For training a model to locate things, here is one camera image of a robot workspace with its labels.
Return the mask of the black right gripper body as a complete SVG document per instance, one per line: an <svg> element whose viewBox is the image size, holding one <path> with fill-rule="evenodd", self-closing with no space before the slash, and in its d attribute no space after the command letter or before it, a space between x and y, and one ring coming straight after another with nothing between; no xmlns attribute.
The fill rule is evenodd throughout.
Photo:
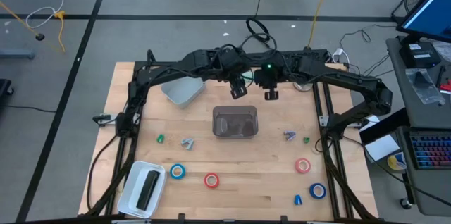
<svg viewBox="0 0 451 224"><path fill-rule="evenodd" d="M283 68L275 63L264 63L254 71L254 82L262 89L273 89L283 81Z"/></svg>

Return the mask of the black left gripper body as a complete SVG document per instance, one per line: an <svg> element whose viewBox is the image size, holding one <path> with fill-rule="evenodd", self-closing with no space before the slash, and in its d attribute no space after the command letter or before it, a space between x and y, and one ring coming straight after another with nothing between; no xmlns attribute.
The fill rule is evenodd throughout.
<svg viewBox="0 0 451 224"><path fill-rule="evenodd" d="M219 55L222 72L218 78L222 81L233 81L249 70L249 64L242 57L242 50L236 48L223 49Z"/></svg>

